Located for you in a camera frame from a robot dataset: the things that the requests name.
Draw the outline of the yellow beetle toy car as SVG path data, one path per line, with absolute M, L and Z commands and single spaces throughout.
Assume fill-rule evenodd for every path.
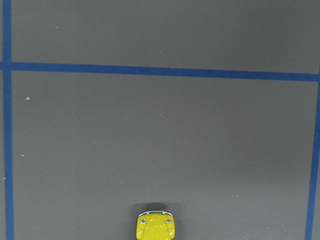
M 175 220 L 170 212 L 149 210 L 138 215 L 137 240 L 173 240 L 176 235 Z

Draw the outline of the brown paper table mat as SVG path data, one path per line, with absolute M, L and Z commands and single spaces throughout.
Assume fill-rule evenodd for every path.
M 3 0 L 0 237 L 320 237 L 317 0 Z

